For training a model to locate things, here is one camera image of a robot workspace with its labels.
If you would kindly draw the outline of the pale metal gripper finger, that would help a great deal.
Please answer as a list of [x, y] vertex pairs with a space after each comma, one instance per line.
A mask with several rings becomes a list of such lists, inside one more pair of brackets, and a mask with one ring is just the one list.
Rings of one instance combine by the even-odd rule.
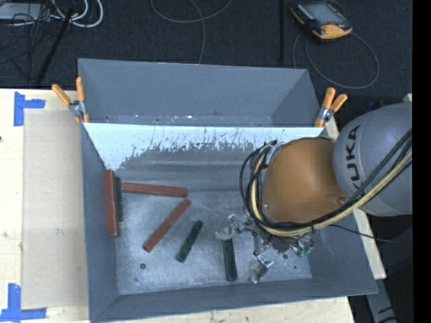
[[264, 254], [255, 255], [248, 268], [248, 280], [258, 283], [272, 265], [273, 261], [267, 259]]
[[240, 234], [244, 229], [244, 221], [236, 214], [229, 215], [224, 224], [215, 232], [215, 238], [218, 240], [230, 240]]

